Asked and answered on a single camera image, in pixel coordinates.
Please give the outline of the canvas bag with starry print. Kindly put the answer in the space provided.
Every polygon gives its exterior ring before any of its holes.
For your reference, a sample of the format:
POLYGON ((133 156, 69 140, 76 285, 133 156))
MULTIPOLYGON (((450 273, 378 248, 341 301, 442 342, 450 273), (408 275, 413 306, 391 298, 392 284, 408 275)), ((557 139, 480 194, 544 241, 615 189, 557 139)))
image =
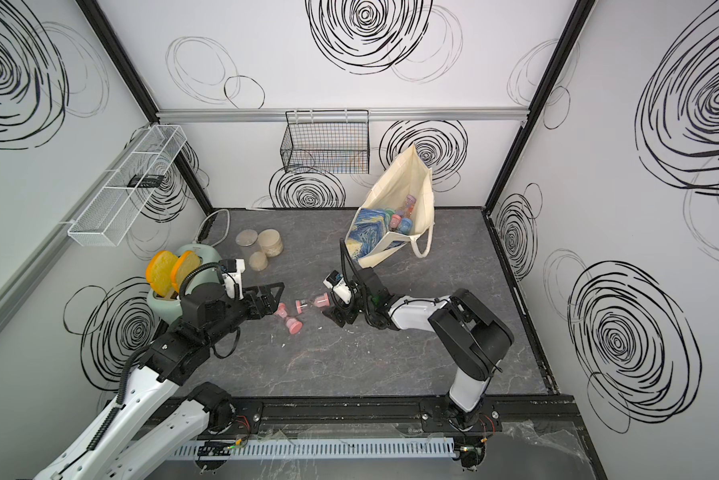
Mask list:
POLYGON ((356 212, 346 246, 361 267, 375 267, 405 246, 417 258, 431 251, 435 226, 433 170, 411 146, 371 188, 356 212))

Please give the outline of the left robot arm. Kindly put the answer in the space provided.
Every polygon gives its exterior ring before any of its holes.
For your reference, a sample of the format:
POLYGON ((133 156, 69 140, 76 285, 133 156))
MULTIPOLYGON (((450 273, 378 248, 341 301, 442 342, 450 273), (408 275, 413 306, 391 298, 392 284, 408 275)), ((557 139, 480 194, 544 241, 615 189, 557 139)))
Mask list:
POLYGON ((207 360, 227 335, 249 320, 273 315, 285 285, 226 287, 205 283, 182 292, 181 316, 126 361, 117 395, 40 479, 144 479, 171 453, 205 431, 223 433, 238 421, 231 395, 206 382, 141 439, 140 429, 207 360))

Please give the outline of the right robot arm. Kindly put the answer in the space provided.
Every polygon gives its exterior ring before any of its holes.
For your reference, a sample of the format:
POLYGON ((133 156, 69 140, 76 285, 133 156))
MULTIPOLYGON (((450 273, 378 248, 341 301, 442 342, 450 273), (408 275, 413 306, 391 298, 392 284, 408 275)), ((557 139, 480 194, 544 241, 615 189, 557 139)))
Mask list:
POLYGON ((457 366, 449 397, 449 421, 467 430, 515 335, 487 305, 467 289, 441 297, 397 295, 371 268, 352 277, 334 270, 325 279, 330 305, 323 314, 344 327, 359 317, 377 330, 419 330, 437 335, 457 366))

